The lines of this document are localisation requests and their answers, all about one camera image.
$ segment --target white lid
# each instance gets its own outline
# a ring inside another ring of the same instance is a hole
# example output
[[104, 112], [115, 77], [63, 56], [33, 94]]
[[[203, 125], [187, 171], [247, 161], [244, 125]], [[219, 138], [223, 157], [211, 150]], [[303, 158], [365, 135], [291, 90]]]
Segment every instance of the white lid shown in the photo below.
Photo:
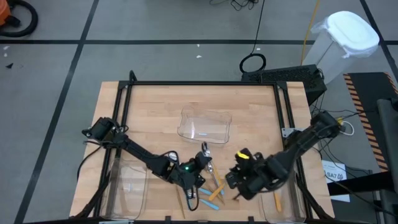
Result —
[[326, 25], [334, 41], [352, 53], [360, 54], [379, 44], [376, 31], [352, 12], [336, 12], [328, 17]]

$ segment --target gray floor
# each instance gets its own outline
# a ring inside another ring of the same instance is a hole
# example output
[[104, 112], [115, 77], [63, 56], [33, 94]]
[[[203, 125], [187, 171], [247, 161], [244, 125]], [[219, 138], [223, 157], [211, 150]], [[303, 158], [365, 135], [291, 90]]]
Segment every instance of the gray floor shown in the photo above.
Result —
[[[95, 1], [29, 2], [36, 7], [40, 22], [31, 36], [21, 39], [76, 41], [58, 45], [4, 44], [2, 40], [7, 38], [0, 38], [0, 223], [12, 223], [16, 218]], [[303, 40], [315, 2], [266, 0], [259, 39]], [[398, 1], [366, 2], [384, 39], [398, 40]], [[237, 12], [227, 2], [211, 6], [199, 0], [99, 0], [87, 39], [253, 39], [260, 9], [258, 4], [251, 11], [246, 8]], [[315, 21], [342, 10], [355, 12], [368, 21], [359, 0], [321, 0]], [[16, 14], [28, 17], [23, 9], [16, 9]], [[267, 69], [300, 63], [301, 45], [268, 44], [257, 48], [267, 57]], [[80, 130], [91, 123], [102, 81], [126, 79], [130, 69], [140, 80], [239, 80], [239, 62], [251, 49], [251, 44], [84, 45], [24, 221], [68, 217], [76, 170], [85, 148]], [[398, 46], [389, 45], [388, 49], [398, 58]], [[13, 68], [5, 68], [10, 63], [14, 63]], [[258, 66], [259, 62], [253, 61], [245, 69]], [[379, 48], [346, 72], [392, 74], [392, 69]], [[354, 110], [342, 76], [328, 85], [322, 108]], [[339, 136], [331, 143], [331, 150], [349, 166], [379, 172], [358, 117], [349, 121], [355, 135]]]

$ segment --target white trash bin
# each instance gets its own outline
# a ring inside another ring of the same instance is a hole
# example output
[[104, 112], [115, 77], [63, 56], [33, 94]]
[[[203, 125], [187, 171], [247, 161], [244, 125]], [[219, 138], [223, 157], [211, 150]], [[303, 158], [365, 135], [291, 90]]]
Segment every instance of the white trash bin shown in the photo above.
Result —
[[311, 32], [320, 33], [303, 65], [315, 64], [322, 69], [325, 84], [343, 73], [357, 58], [368, 57], [377, 50], [379, 36], [358, 15], [341, 11], [315, 24]]

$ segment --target wooden tabletop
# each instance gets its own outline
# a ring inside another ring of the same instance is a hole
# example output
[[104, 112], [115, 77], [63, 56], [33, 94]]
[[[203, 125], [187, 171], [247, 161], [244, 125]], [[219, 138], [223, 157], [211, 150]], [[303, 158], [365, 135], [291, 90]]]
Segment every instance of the wooden tabletop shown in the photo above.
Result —
[[[117, 82], [102, 83], [93, 123], [99, 117], [112, 117], [117, 85]], [[295, 125], [298, 128], [306, 128], [310, 124], [310, 112], [304, 87], [302, 83], [292, 82], [288, 83], [288, 89]], [[281, 91], [280, 98], [287, 124]], [[264, 157], [282, 150], [279, 120], [271, 86], [133, 86], [126, 123], [129, 131], [126, 134], [154, 154], [174, 150], [178, 152], [180, 161], [187, 161], [201, 150], [200, 142], [188, 142], [177, 134], [181, 110], [187, 105], [209, 111], [228, 112], [232, 116], [229, 141], [224, 145], [210, 144], [213, 162], [222, 178], [229, 168], [235, 165], [235, 153], [245, 147], [252, 153], [262, 152]], [[87, 145], [85, 156], [95, 148], [96, 146]], [[81, 168], [70, 215], [77, 214], [98, 188], [103, 157], [104, 150], [100, 150]], [[220, 207], [219, 211], [200, 203], [197, 211], [190, 212], [185, 196], [179, 189], [184, 219], [175, 185], [160, 180], [149, 171], [145, 173], [144, 165], [124, 151], [122, 159], [135, 161], [126, 162], [132, 168], [127, 182], [131, 181], [132, 184], [118, 186], [124, 193], [117, 196], [114, 209], [128, 213], [130, 217], [139, 214], [138, 220], [164, 220], [165, 216], [171, 216], [173, 220], [245, 221], [248, 216], [253, 216], [256, 221], [286, 220], [293, 217], [292, 206], [297, 206], [290, 199], [292, 194], [288, 185], [277, 191], [282, 204], [281, 212], [275, 209], [272, 193], [258, 194], [250, 201], [243, 198], [235, 201], [232, 198], [237, 194], [237, 190], [231, 190], [226, 186], [223, 196], [225, 205], [217, 199], [213, 201]], [[334, 217], [318, 152], [309, 150], [302, 156], [302, 161], [309, 191], [323, 209]], [[211, 184], [210, 187], [215, 188], [210, 176], [205, 172], [202, 172], [202, 175]], [[200, 194], [200, 198], [207, 199], [207, 196]]]

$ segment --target white cable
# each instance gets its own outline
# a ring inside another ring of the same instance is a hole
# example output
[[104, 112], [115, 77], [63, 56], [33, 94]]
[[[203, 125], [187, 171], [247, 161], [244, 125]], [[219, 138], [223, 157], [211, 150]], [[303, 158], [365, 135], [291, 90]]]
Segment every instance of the white cable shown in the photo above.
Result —
[[351, 126], [351, 129], [353, 130], [353, 132], [352, 132], [352, 133], [345, 133], [344, 131], [340, 131], [340, 133], [341, 133], [341, 134], [345, 134], [345, 135], [347, 135], [347, 136], [353, 136], [353, 135], [354, 135], [354, 132], [355, 132], [354, 126], [353, 126], [350, 122], [348, 122], [348, 121], [343, 121], [343, 122], [341, 122], [341, 125], [343, 125], [344, 123], [350, 125], [350, 126]]

